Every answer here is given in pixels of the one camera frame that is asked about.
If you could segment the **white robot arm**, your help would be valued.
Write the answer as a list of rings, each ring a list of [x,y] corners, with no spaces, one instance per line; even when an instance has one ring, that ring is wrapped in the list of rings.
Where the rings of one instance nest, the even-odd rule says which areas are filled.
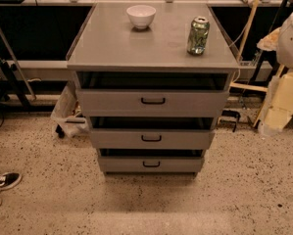
[[[282,77],[275,75],[269,83],[258,126],[265,136],[281,132],[293,116],[293,12],[279,30],[276,58],[288,72]]]

